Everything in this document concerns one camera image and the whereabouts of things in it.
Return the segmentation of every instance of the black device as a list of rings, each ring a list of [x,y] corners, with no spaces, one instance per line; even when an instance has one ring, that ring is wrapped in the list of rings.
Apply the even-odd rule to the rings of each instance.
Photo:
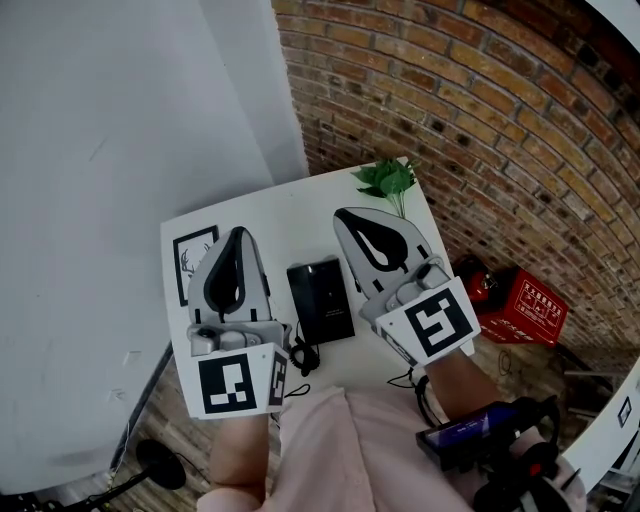
[[[521,497],[529,493],[534,510],[569,511],[561,492],[550,483],[558,471],[558,434],[560,413],[556,397],[543,402],[519,398],[515,402],[494,402],[468,416],[418,432],[416,441],[422,451],[442,471],[458,468],[468,471],[474,465],[490,469],[489,483],[474,497],[476,512],[513,512],[521,509]],[[509,447],[520,435],[549,417],[554,429],[549,442],[538,443],[514,459]],[[570,477],[568,488],[578,472]]]
[[[287,278],[307,344],[317,345],[354,336],[338,258],[290,267]]]

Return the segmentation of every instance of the picture frame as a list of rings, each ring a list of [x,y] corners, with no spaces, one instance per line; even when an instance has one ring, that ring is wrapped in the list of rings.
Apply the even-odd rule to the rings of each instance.
[[[176,284],[181,307],[189,304],[187,291],[191,276],[198,268],[200,261],[207,251],[218,241],[218,238],[218,226],[211,226],[181,236],[173,241],[173,260],[176,269]]]

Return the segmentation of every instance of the red box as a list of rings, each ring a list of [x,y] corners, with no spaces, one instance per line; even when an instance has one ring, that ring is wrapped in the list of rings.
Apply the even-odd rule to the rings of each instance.
[[[567,316],[565,302],[521,268],[496,281],[502,301],[476,308],[482,334],[496,343],[555,346]]]

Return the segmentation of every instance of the brick wall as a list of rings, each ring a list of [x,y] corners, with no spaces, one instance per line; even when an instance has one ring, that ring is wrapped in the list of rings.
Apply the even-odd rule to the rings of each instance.
[[[273,0],[313,174],[420,162],[449,256],[520,265],[595,368],[640,353],[638,54],[569,0]]]

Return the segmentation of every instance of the white wall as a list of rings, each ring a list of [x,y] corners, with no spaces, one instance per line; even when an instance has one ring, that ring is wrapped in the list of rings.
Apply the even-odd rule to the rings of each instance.
[[[9,494],[108,467],[169,342],[160,222],[274,178],[197,0],[4,0],[0,69]]]
[[[587,0],[640,50],[640,5],[636,0]]]
[[[299,178],[300,169],[308,173],[271,1],[200,5],[276,184]]]

